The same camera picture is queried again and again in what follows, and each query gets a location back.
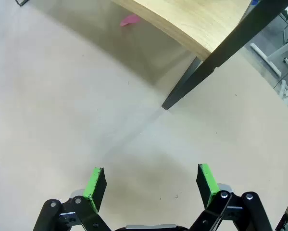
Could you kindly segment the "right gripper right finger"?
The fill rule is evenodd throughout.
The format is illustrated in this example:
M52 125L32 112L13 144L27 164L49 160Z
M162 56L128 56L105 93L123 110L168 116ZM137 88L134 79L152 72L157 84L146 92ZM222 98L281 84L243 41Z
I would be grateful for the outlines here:
M217 231L224 220L232 221L237 231L273 231L257 193L237 196L221 190L208 164L198 164L196 183L204 210L189 231Z

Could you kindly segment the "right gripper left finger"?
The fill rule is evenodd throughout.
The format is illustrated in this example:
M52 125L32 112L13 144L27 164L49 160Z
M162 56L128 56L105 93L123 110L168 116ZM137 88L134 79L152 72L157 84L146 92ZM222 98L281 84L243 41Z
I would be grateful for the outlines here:
M110 231L99 215L106 186L104 168L94 168L82 194L64 203L56 199L44 202L33 231L71 231L78 225L84 231Z

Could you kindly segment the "wood and black metal shelf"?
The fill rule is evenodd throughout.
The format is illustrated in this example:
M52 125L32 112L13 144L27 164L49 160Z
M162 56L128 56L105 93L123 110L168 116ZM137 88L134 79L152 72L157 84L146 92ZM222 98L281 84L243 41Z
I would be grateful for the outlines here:
M27 6L82 36L124 64L130 63L130 25L119 26L136 14L149 26L140 43L154 54L165 49L157 33L192 52L201 65L190 66L162 104L170 109L233 56L288 7L288 0L11 0Z

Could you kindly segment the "pink paper scrap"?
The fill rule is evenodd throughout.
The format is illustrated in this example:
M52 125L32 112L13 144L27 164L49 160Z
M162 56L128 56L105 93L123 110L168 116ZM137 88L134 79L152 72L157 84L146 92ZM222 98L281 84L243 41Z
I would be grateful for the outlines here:
M133 24L138 23L139 21L140 21L140 17L136 14L132 14L124 18L120 22L119 26L123 27L123 26L133 25Z

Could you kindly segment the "white metal table frame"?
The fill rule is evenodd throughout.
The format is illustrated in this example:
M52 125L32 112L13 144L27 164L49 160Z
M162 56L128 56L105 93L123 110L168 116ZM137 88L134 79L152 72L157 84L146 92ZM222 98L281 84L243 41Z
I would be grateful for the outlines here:
M250 42L248 47L272 75L271 84L280 90L288 85L288 12L281 12Z

